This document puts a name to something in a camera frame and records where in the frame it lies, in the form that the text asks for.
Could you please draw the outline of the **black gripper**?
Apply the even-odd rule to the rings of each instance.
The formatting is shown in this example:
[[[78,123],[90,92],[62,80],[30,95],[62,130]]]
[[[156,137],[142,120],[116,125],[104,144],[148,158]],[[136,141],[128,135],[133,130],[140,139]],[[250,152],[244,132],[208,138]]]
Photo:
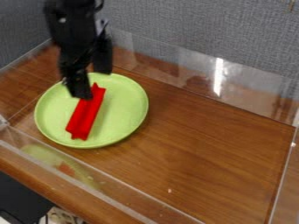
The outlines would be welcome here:
[[[96,19],[105,0],[45,0],[42,13],[50,39],[59,48],[61,82],[74,98],[91,98],[87,65],[93,71],[112,73],[113,46],[108,21]]]

